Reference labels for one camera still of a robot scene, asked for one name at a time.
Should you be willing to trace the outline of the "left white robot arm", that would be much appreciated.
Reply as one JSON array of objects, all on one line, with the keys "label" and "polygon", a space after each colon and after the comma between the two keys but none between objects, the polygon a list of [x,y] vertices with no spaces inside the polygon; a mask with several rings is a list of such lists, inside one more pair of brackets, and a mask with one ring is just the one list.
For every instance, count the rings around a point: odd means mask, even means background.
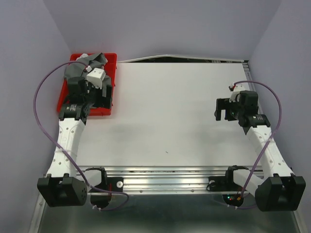
[{"label": "left white robot arm", "polygon": [[59,111],[59,133],[52,163],[37,188],[50,207],[82,206],[89,184],[76,175],[76,160],[81,135],[92,108],[110,109],[111,78],[74,77],[67,80],[68,94]]}]

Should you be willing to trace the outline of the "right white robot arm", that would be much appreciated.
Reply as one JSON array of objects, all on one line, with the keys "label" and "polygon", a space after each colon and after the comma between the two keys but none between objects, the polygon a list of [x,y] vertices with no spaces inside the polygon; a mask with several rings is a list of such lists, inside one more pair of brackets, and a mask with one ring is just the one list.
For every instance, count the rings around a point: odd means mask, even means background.
[{"label": "right white robot arm", "polygon": [[256,164],[261,164],[263,178],[254,174],[254,169],[230,166],[221,177],[210,177],[207,190],[211,192],[236,192],[225,198],[228,205],[240,207],[243,193],[255,198],[257,207],[263,211],[295,211],[298,209],[306,182],[296,176],[283,159],[275,140],[271,124],[264,114],[259,114],[258,94],[254,91],[235,91],[229,98],[217,99],[215,118],[238,121],[246,137],[257,153]]}]

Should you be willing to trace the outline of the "grey pleated skirt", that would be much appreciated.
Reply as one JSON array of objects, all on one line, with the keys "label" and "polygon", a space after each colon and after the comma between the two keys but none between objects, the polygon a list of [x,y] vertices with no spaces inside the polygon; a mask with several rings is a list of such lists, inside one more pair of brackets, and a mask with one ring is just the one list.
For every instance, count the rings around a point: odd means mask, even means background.
[{"label": "grey pleated skirt", "polygon": [[[105,58],[103,53],[95,53],[89,55],[89,61],[83,62],[87,64],[87,68],[80,63],[72,63],[69,64],[68,67],[65,69],[64,78],[66,80],[73,78],[73,77],[84,77],[86,78],[87,74],[91,72],[94,68],[104,69],[104,65],[106,64],[107,59]],[[110,78],[104,80],[106,81],[107,85],[111,85]]]}]

